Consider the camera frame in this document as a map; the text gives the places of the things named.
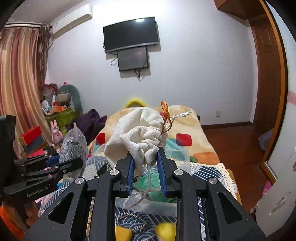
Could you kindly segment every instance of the plastic bag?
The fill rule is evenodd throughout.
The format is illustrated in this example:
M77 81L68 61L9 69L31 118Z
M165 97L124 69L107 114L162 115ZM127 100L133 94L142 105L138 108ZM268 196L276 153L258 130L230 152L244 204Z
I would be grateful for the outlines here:
M83 166L76 171L72 171L63 175L63 179L66 182L72 182L76 178L82 176L85 170L87 153L88 149L85 136L83 135L81 130L79 130L76 123L74 123L74 128L70 130L64 138L60 151L59 162L68 161L70 159L80 157L83 161Z
M140 197L141 195L131 197L126 204L131 206L132 204L136 203ZM116 197L115 206L123 208L123 203L125 200L126 198ZM144 199L138 205L130 208L129 210L168 217L177 216L177 204L171 202L156 202Z
M49 105L52 104L52 97L55 93L55 89L50 85L44 85L42 94L44 99L48 101Z

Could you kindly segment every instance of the plastic container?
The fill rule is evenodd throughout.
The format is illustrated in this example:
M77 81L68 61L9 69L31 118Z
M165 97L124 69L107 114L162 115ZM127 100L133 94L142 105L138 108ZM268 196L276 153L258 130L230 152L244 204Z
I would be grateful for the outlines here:
M189 157L189 150L188 149L182 149L182 150L165 150L165 155L168 159L174 160L177 163L182 162L183 164L181 166L178 166L179 169L182 169L183 171L191 173L190 171L190 157Z

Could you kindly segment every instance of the ceiling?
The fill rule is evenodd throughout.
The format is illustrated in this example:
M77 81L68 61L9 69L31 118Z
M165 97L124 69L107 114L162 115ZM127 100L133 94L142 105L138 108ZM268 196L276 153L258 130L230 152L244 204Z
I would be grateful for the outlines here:
M25 0L8 21L51 23L58 16L85 0Z

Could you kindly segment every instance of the wooden door frame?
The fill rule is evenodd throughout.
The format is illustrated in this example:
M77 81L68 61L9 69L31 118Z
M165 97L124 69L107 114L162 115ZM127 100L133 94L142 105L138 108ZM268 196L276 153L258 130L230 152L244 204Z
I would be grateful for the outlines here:
M261 65L260 65L260 54L259 54L259 47L258 47L258 42L257 42L257 38L256 38L256 32L255 32L255 29L254 29L254 27L252 25L252 21L256 21L256 20L259 20L259 19L262 19L262 18L265 18L265 17L267 17L267 15L262 14L262 15L259 15L257 17L249 19L249 24L250 24L251 31L252 31L253 38L254 38L254 42L255 42L256 57L257 57L257 69L258 69L257 99L256 99L256 108L255 108L253 123L255 122L255 119L258 118L257 110L259 108L260 91L261 91L261 67L260 67Z
M281 127L283 124L283 120L284 120L284 115L285 115L285 111L286 111L286 105L287 105L287 96L288 96L288 69L287 69L287 59L286 59L286 52L285 52L285 48L284 48L284 43L283 43L283 39L281 37L279 28L277 26L277 23L274 19L273 14L270 11L270 8L268 7L267 3L264 0L259 0L268 19L269 22L271 24L271 28L272 31L275 35L275 39L276 39L276 45L278 47L278 51L279 51L279 60L280 60L280 70L281 70L281 92L280 92L280 101L279 101L279 110L277 113L277 117L276 117L276 123L274 126L274 130L272 132L272 136L270 138L270 141L268 143L268 146L266 148L265 154L261 160L260 166L262 167L263 171L267 174L268 178L270 179L270 181L272 183L275 183L276 178L274 176L274 174L271 172L270 168L268 167L266 161L269 160L274 147L277 143L277 140L279 138L279 134L281 132ZM258 68L258 80L260 77L260 68Z

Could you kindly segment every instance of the orange box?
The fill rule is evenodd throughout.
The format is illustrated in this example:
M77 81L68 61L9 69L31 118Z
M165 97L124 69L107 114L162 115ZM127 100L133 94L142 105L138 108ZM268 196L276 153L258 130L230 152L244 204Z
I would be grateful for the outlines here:
M55 106L50 108L49 113L52 114L52 113L55 113L55 112L61 112L62 110L65 110L65 109L67 109L67 107L55 105Z

